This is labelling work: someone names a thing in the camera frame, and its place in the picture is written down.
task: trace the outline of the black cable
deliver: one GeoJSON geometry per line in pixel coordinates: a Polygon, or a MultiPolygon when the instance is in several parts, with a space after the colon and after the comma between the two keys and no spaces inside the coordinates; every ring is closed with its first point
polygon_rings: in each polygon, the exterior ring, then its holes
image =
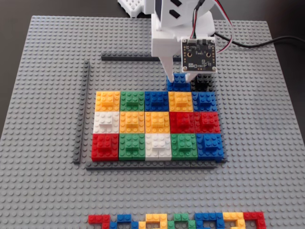
{"type": "MultiPolygon", "coordinates": [[[[219,33],[215,32],[215,35],[217,37],[220,37],[221,39],[224,39],[226,41],[230,41],[229,38],[223,36],[223,35],[220,35],[219,33]]],[[[232,43],[237,45],[237,46],[240,46],[240,47],[243,47],[243,48],[257,48],[257,47],[262,47],[262,46],[265,46],[267,44],[271,44],[271,43],[274,43],[274,42],[278,42],[280,40],[285,40],[285,39],[293,39],[293,40],[297,40],[299,42],[303,42],[305,43],[305,40],[301,39],[301,38],[298,38],[298,37],[295,37],[295,36],[283,36],[283,37],[278,37],[278,38],[275,38],[273,40],[270,40],[270,41],[267,41],[267,42],[264,42],[264,43],[261,43],[261,44],[253,44],[253,45],[247,45],[247,44],[241,44],[241,43],[238,43],[238,42],[235,42],[233,41],[232,43]]]]}

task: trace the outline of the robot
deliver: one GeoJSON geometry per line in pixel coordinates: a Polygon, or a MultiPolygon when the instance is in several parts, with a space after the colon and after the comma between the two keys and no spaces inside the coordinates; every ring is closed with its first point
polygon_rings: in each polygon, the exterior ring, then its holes
{"type": "Polygon", "coordinates": [[[173,56],[181,54],[182,72],[190,82],[197,74],[217,72],[214,21],[209,11],[214,0],[202,1],[196,14],[196,39],[193,31],[194,9],[198,0],[155,0],[152,14],[152,56],[159,57],[170,82],[173,82],[173,56]]]}

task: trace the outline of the lego baseplate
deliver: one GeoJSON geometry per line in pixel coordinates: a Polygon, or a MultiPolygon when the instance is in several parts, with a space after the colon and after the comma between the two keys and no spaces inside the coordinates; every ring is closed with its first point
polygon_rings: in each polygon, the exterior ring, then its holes
{"type": "MultiPolygon", "coordinates": [[[[172,219],[181,212],[262,211],[267,228],[305,228],[305,147],[273,45],[233,45],[217,57],[212,80],[227,163],[209,170],[85,169],[96,91],[166,90],[160,62],[101,61],[102,52],[150,53],[150,26],[150,19],[32,17],[0,141],[1,227],[92,229],[88,215],[140,221],[155,212],[172,219]],[[85,60],[91,74],[83,154],[74,165],[85,60]]],[[[238,42],[271,39],[266,22],[233,26],[238,42]]],[[[230,35],[225,21],[215,27],[230,35]]]]}

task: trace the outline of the white lego brick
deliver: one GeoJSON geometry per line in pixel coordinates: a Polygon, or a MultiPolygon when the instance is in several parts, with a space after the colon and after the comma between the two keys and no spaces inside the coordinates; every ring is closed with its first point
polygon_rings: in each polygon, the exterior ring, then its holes
{"type": "Polygon", "coordinates": [[[131,18],[136,18],[142,12],[142,0],[118,0],[118,3],[131,18]]]}
{"type": "Polygon", "coordinates": [[[145,160],[167,161],[172,159],[170,134],[145,134],[145,160]]]}
{"type": "Polygon", "coordinates": [[[118,134],[120,130],[120,112],[95,112],[94,134],[118,134]]]}

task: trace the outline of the row of lego bricks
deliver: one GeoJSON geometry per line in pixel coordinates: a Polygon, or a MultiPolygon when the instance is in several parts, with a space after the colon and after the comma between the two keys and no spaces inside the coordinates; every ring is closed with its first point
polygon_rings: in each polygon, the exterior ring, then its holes
{"type": "Polygon", "coordinates": [[[225,222],[235,222],[231,229],[245,229],[246,221],[255,221],[256,229],[266,229],[263,212],[218,212],[218,213],[195,213],[194,219],[190,220],[187,213],[174,214],[171,221],[167,214],[146,214],[145,221],[132,221],[131,214],[117,215],[117,221],[112,222],[110,215],[89,215],[89,224],[101,224],[102,229],[117,229],[118,224],[130,223],[131,229],[146,229],[150,223],[158,223],[160,229],[175,229],[175,224],[185,222],[188,229],[210,229],[204,228],[205,222],[213,222],[215,229],[224,229],[225,222]]]}
{"type": "Polygon", "coordinates": [[[214,92],[96,92],[96,112],[216,112],[214,92]]]}
{"type": "Polygon", "coordinates": [[[93,134],[92,161],[221,162],[220,134],[93,134]]]}
{"type": "Polygon", "coordinates": [[[217,112],[95,112],[94,134],[219,134],[217,112]]]}

